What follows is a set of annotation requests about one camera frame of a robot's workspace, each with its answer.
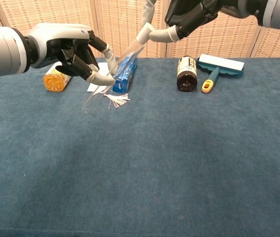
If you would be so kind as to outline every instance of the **clear plastic bag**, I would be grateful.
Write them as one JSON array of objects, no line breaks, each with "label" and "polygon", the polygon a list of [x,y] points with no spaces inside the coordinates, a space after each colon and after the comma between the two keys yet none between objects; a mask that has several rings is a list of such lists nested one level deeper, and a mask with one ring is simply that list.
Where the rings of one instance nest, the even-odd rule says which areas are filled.
[{"label": "clear plastic bag", "polygon": [[[144,47],[145,45],[139,43],[136,39],[130,44],[130,46],[121,55],[121,57],[117,61],[117,64],[115,65],[115,67],[117,67],[117,73],[113,76],[114,79],[120,77],[123,74],[130,63],[132,63],[134,59],[141,53]],[[84,111],[84,113],[90,114],[94,110],[97,110],[96,104],[106,93],[109,93],[111,88],[112,86],[109,85],[104,90],[100,91],[100,87],[98,86],[83,104],[82,110]]]}]

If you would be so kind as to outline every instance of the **gray robot arm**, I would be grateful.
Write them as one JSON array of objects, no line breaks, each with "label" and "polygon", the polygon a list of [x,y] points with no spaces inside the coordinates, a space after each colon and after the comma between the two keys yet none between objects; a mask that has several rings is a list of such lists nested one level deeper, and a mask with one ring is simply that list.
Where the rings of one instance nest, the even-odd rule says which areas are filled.
[{"label": "gray robot arm", "polygon": [[[145,0],[142,22],[151,23],[156,0]],[[152,41],[175,42],[217,17],[221,11],[246,18],[256,16],[260,26],[280,29],[280,0],[171,0],[165,22],[167,29],[150,34]]]},{"label": "gray robot arm", "polygon": [[111,47],[82,24],[39,23],[23,36],[18,30],[0,27],[0,76],[26,72],[61,61],[59,71],[80,76],[98,85],[114,84],[112,77],[98,74],[98,64],[89,45],[105,55],[111,74],[116,60]]}]

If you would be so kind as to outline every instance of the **brown bottle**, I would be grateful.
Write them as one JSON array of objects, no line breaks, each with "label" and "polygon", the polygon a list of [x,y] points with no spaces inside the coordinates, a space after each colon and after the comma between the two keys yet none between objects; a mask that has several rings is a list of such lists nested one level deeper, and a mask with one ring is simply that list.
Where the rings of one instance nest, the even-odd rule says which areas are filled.
[{"label": "brown bottle", "polygon": [[189,92],[197,86],[196,61],[189,56],[184,56],[177,65],[177,87],[184,92]]}]

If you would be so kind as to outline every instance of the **white tassel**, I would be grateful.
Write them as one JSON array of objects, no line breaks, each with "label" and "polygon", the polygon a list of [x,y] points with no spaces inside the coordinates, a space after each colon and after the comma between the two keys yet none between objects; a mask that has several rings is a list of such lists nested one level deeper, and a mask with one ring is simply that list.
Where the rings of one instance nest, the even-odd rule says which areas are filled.
[{"label": "white tassel", "polygon": [[113,102],[115,108],[118,108],[118,107],[126,104],[127,101],[130,100],[128,98],[128,94],[124,94],[124,95],[108,95],[108,94],[104,94],[104,96],[106,96],[110,100],[108,109],[110,108],[111,102]]}]

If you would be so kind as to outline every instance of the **yellow handle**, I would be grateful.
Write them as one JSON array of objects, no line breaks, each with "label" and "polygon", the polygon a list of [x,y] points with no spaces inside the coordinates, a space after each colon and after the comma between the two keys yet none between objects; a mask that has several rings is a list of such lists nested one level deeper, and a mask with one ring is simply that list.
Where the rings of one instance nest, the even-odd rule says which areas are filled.
[{"label": "yellow handle", "polygon": [[214,82],[212,80],[210,80],[210,79],[205,80],[205,82],[204,82],[204,84],[203,84],[203,86],[201,88],[201,91],[203,93],[207,94],[207,93],[209,93],[211,91],[211,89],[213,88],[213,85],[214,85]]}]

